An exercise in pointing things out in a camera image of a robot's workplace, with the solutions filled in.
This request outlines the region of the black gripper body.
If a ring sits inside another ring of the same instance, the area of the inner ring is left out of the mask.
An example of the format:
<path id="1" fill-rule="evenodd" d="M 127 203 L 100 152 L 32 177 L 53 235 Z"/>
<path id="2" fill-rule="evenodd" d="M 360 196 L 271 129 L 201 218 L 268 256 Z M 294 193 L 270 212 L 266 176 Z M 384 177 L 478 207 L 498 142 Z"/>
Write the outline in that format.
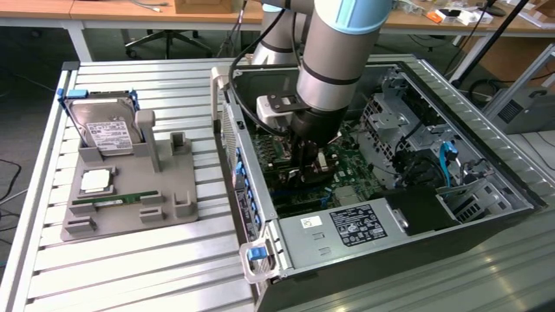
<path id="1" fill-rule="evenodd" d="M 304 141 L 311 141 L 318 146 L 326 146 L 336 137 L 347 109 L 330 112 L 307 109 L 294 113 L 291 129 Z"/>

